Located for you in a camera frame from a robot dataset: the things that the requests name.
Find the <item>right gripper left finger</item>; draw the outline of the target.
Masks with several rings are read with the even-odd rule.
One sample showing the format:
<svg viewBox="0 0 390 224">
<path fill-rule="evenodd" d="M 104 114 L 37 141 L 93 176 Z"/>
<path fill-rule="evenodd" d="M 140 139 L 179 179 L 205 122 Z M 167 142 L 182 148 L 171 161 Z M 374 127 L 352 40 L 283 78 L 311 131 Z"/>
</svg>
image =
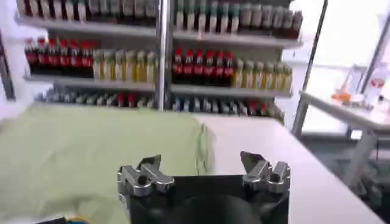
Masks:
<svg viewBox="0 0 390 224">
<path fill-rule="evenodd" d="M 143 158 L 134 168 L 121 166 L 117 171 L 118 193 L 147 197 L 153 190 L 167 194 L 174 186 L 174 177 L 160 171 L 161 155 Z"/>
</svg>

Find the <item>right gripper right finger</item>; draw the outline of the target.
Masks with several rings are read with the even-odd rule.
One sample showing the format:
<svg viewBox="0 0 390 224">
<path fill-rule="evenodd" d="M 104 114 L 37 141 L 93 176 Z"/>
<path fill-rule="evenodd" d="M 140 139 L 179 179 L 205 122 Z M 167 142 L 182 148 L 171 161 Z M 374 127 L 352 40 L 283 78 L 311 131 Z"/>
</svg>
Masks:
<svg viewBox="0 0 390 224">
<path fill-rule="evenodd" d="M 291 168 L 288 163 L 278 161 L 273 166 L 260 154 L 241 151 L 241 162 L 246 170 L 242 176 L 243 185 L 256 192 L 267 190 L 283 194 L 290 189 Z"/>
</svg>

